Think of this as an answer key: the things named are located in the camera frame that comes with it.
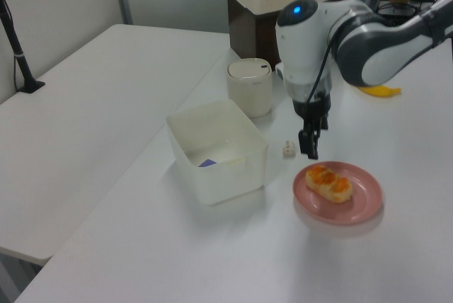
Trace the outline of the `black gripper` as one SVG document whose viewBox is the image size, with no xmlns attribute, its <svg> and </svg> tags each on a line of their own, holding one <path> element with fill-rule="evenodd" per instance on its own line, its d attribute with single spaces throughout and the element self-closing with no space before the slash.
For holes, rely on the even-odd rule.
<svg viewBox="0 0 453 303">
<path fill-rule="evenodd" d="M 307 102 L 293 100 L 294 111 L 303 120 L 303 129 L 299 132 L 299 147 L 309 159 L 318 159 L 318 140 L 321 130 L 328 129 L 328 112 L 331 109 L 329 93 L 318 92 Z"/>
</svg>

